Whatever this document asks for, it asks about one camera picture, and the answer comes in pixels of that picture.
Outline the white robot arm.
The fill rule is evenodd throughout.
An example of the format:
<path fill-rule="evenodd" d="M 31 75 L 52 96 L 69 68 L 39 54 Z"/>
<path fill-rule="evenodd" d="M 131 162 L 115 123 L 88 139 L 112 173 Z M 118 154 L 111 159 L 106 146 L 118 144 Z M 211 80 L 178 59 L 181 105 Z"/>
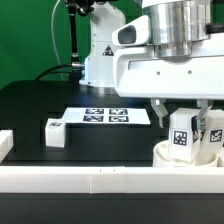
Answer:
<path fill-rule="evenodd" d="M 168 117 L 166 100 L 195 99 L 204 131 L 212 102 L 224 99 L 224 24 L 211 22 L 211 1 L 143 0 L 134 21 L 93 28 L 80 82 L 149 98 L 160 122 Z"/>

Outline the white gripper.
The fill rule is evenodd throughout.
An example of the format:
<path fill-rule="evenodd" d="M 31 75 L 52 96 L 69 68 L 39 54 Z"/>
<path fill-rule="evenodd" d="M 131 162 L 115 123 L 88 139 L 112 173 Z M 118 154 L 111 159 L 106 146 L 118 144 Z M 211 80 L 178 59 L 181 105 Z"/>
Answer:
<path fill-rule="evenodd" d="M 166 100 L 200 99 L 196 116 L 198 139 L 206 131 L 213 100 L 224 99 L 224 44 L 202 41 L 193 45 L 190 57 L 158 59 L 151 46 L 123 48 L 113 64 L 114 86 L 122 97 L 152 98 L 151 106 L 164 128 L 168 122 Z"/>

